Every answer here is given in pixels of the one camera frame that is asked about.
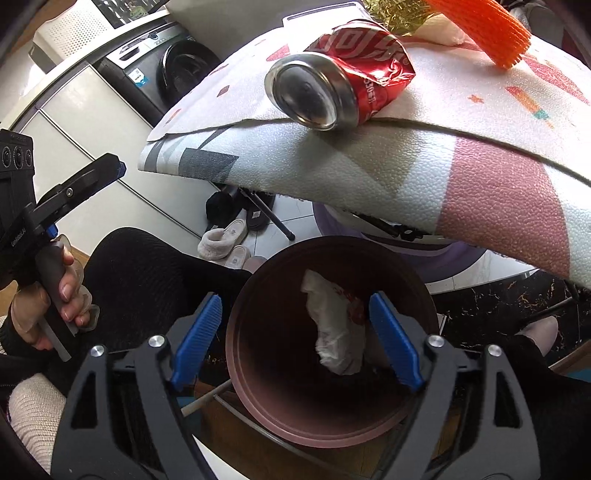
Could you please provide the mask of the person's left hand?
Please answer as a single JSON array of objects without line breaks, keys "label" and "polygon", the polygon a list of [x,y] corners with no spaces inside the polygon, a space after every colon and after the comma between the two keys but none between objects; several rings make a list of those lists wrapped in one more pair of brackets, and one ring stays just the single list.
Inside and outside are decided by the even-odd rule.
[{"label": "person's left hand", "polygon": [[[73,255],[71,244],[65,235],[57,238],[62,247],[64,275],[59,282],[61,298],[60,317],[67,324],[77,328],[88,327],[94,317],[92,295],[83,286],[84,269],[82,263]],[[51,297],[39,284],[20,288],[10,305],[10,319],[18,336],[37,350],[51,350],[53,344],[43,333],[39,322],[51,306]]]}]

